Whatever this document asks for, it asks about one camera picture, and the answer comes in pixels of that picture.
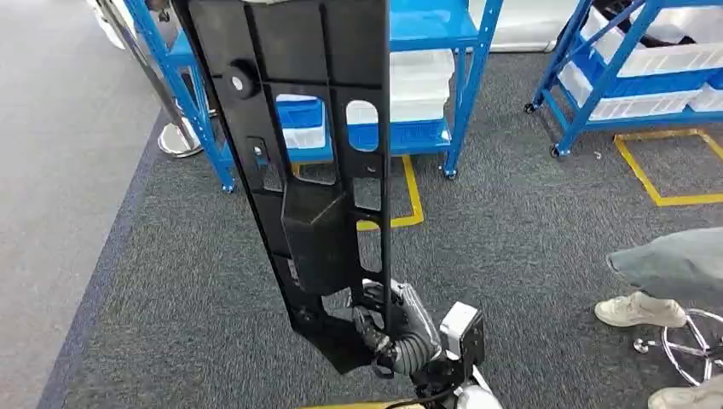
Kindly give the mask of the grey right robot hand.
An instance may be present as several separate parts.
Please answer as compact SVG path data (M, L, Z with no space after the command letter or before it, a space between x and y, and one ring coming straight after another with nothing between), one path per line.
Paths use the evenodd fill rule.
M441 353L440 337L416 290L395 280L390 282L391 326L380 328L373 313L385 311L384 290L376 281L362 281L362 299L352 309L354 326L377 365L410 375Z

